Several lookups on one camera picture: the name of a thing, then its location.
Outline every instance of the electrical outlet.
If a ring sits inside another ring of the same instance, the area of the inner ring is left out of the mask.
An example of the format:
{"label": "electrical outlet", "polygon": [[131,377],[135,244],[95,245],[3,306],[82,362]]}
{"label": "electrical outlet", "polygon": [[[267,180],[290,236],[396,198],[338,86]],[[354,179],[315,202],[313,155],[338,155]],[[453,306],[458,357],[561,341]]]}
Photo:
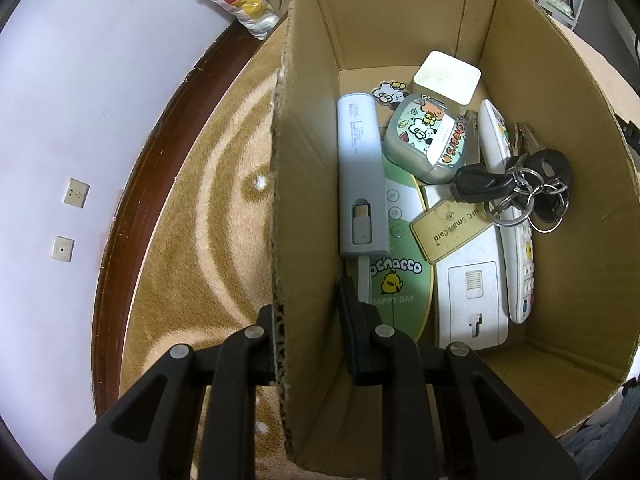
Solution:
{"label": "electrical outlet", "polygon": [[51,251],[51,257],[54,260],[60,262],[70,262],[71,253],[74,250],[74,241],[71,238],[65,238],[63,236],[56,236],[53,240],[53,250]]}
{"label": "electrical outlet", "polygon": [[69,179],[64,202],[75,207],[84,207],[89,185],[74,178]]}

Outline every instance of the white remote control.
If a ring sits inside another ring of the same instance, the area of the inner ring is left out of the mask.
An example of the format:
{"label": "white remote control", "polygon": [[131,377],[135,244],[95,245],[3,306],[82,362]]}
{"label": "white remote control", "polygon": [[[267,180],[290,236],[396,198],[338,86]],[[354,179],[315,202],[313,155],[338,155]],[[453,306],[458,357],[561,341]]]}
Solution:
{"label": "white remote control", "polygon": [[[484,163],[492,173],[504,173],[511,156],[507,128],[500,112],[485,99],[478,111],[478,134]],[[513,220],[520,213],[513,206],[501,218]],[[523,222],[516,227],[500,227],[504,265],[507,274],[509,316],[516,323],[529,317],[533,303],[533,241],[531,227]]]}

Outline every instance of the patterned plush rug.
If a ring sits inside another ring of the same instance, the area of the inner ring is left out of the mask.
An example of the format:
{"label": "patterned plush rug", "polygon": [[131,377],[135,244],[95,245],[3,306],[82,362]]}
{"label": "patterned plush rug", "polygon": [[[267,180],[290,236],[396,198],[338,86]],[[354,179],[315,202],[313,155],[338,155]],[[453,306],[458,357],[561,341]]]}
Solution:
{"label": "patterned plush rug", "polygon": [[[172,345],[219,344],[271,303],[271,97],[285,30],[279,27],[238,76],[175,181],[132,304],[121,393]],[[602,56],[561,30],[613,107],[640,124],[640,102],[632,89]],[[276,390],[260,388],[257,395],[258,477],[328,478],[286,460]]]}

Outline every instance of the circular icon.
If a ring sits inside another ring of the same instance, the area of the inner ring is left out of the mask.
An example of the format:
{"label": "circular icon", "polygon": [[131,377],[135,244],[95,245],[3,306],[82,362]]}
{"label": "circular icon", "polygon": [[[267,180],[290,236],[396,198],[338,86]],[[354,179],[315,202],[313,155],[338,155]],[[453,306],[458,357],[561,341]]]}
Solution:
{"label": "circular icon", "polygon": [[402,228],[401,225],[394,225],[391,228],[391,235],[393,238],[402,238],[402,235],[404,234],[404,229]]}
{"label": "circular icon", "polygon": [[400,198],[400,193],[398,193],[395,189],[390,189],[386,192],[386,199],[389,202],[395,202]]}
{"label": "circular icon", "polygon": [[402,216],[402,210],[399,207],[392,207],[389,210],[389,216],[391,216],[391,218],[396,220]]}

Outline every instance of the black strap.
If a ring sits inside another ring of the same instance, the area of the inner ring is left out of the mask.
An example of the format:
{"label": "black strap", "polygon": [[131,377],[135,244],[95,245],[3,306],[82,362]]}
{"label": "black strap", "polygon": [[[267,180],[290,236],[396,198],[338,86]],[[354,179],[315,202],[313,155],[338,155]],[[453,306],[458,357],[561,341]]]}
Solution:
{"label": "black strap", "polygon": [[625,136],[626,143],[631,149],[640,155],[640,128],[631,121],[627,123],[618,114],[616,114],[616,119],[618,120],[620,128],[622,128],[622,133]]}

